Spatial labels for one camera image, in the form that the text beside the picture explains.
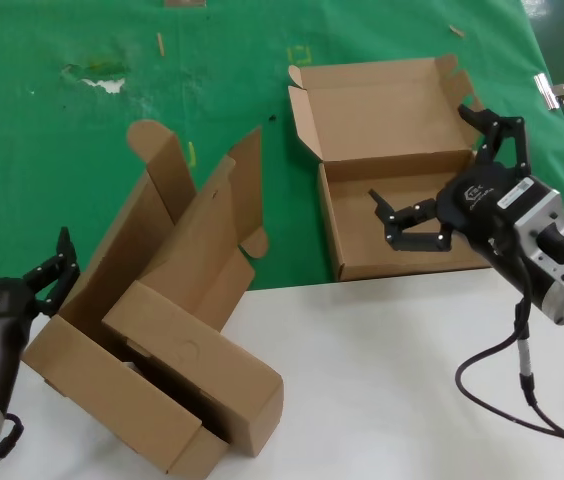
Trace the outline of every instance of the cardboard box lid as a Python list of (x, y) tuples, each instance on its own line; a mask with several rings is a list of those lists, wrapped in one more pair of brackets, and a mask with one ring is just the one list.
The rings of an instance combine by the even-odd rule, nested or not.
[(457, 106), (474, 96), (455, 55), (289, 67), (298, 136), (325, 162), (470, 150)]

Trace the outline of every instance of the white label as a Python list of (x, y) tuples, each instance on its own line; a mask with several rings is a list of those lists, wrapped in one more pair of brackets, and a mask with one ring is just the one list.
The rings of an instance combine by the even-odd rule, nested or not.
[(533, 185), (533, 180), (531, 180), (529, 177), (523, 179), (520, 183), (513, 187), (509, 193), (507, 193), (500, 199), (500, 201), (498, 202), (498, 207), (500, 207), (502, 210), (508, 208), (513, 202), (520, 198), (520, 195), (531, 188), (531, 185)]

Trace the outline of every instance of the white table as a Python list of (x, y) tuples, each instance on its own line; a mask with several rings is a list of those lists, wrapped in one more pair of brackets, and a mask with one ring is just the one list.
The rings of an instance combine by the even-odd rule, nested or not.
[[(280, 372), (284, 413), (258, 458), (229, 454), (210, 478), (564, 480), (563, 440), (453, 383), (461, 361), (510, 334), (519, 297), (491, 270), (248, 292), (224, 333)], [(531, 347), (540, 404), (564, 426), (564, 327), (534, 311)], [(517, 375), (513, 348), (466, 384), (536, 421)], [(165, 478), (26, 366), (10, 410), (26, 431), (0, 479)]]

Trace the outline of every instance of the brown cardboard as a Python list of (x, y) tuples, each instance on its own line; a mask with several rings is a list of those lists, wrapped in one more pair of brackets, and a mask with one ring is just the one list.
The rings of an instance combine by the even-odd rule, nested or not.
[[(162, 471), (203, 479), (229, 442), (257, 454), (281, 415), (279, 375), (218, 333), (253, 279), (240, 247), (252, 256), (268, 247), (260, 132), (199, 193), (173, 132), (140, 121), (128, 137), (146, 173), (24, 361)], [(159, 326), (157, 340), (144, 323)], [(186, 347), (171, 352), (159, 341), (184, 337), (206, 362), (193, 370), (173, 359), (187, 358)], [(230, 377), (241, 392), (223, 383)]]
[[(139, 281), (104, 323), (198, 388), (219, 410), (231, 444), (249, 455), (260, 452), (282, 413), (277, 373)], [(269, 403), (278, 408), (268, 412)]]
[[(403, 208), (435, 197), (472, 161), (477, 134), (456, 109), (478, 100), (454, 55), (291, 66), (289, 74), (298, 136), (322, 161), (320, 202), (338, 280), (486, 265), (459, 240), (449, 253), (393, 251), (368, 195), (374, 188)], [(411, 231), (438, 230), (432, 221)]]

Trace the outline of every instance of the metal clip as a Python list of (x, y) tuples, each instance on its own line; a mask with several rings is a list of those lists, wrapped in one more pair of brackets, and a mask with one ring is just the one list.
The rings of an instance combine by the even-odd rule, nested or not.
[(564, 105), (564, 83), (551, 86), (544, 73), (538, 73), (533, 78), (549, 110), (556, 110)]

